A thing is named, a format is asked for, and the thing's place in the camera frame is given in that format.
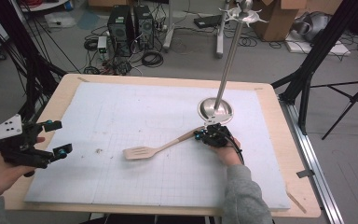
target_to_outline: gray sweatshirt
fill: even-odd
[[[0,197],[0,224],[5,218],[5,201]],[[271,224],[269,208],[261,197],[261,189],[252,181],[251,171],[243,165],[227,168],[226,199],[223,224]]]

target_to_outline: wooden spatula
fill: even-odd
[[[188,133],[185,133],[184,135],[176,138],[175,140],[165,144],[162,147],[132,147],[127,148],[123,150],[124,157],[127,160],[139,160],[139,159],[146,159],[154,156],[156,153],[164,150],[167,147],[171,147],[177,143],[183,142],[186,139],[190,138],[191,136],[194,136],[195,131],[200,131],[203,128],[203,126],[196,128]]]

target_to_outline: tripod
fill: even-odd
[[[351,108],[354,106],[354,104],[358,103],[358,92],[356,92],[356,94],[354,94],[353,96],[347,94],[344,91],[338,90],[337,88],[335,88],[335,86],[343,86],[343,85],[351,85],[351,84],[358,84],[358,81],[354,81],[354,82],[342,82],[342,83],[334,83],[334,84],[326,84],[326,85],[319,85],[319,86],[311,86],[311,88],[319,88],[319,87],[328,87],[330,89],[332,89],[333,91],[337,91],[338,93],[348,97],[350,99],[350,105],[344,110],[344,112],[341,114],[341,116],[339,116],[338,120],[336,121],[336,123],[333,124],[333,126],[327,131],[327,133],[322,137],[322,140],[324,140],[327,135],[329,135],[333,129],[338,125],[338,123],[344,118],[344,116],[351,110]]]

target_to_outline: wooden table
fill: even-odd
[[[76,89],[81,82],[117,83],[132,85],[160,85],[178,87],[218,88],[219,81],[156,78],[156,77],[108,77],[89,75],[66,75],[51,97],[39,121],[48,119],[60,120],[71,103]],[[283,116],[281,106],[272,87],[264,83],[228,82],[228,89],[256,91],[261,104],[272,145],[275,149],[286,190],[291,200],[291,209],[286,211],[271,211],[274,217],[318,217],[321,209],[317,203],[310,181],[298,178],[297,172],[305,168],[298,154],[295,142]],[[41,133],[46,137],[44,143],[36,148],[48,146],[53,133]],[[133,206],[80,203],[25,203],[23,198],[32,182],[31,178],[22,177],[4,196],[6,209],[9,210],[39,210],[39,211],[77,211],[127,214],[159,214],[159,215],[191,215],[191,216],[221,216],[219,208],[194,207],[163,207],[163,206]]]

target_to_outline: box flap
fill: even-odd
[[[269,4],[271,4],[271,2],[273,2],[274,0],[261,0],[266,6],[268,6]]]
[[[307,0],[281,0],[281,9],[300,9],[306,6]]]

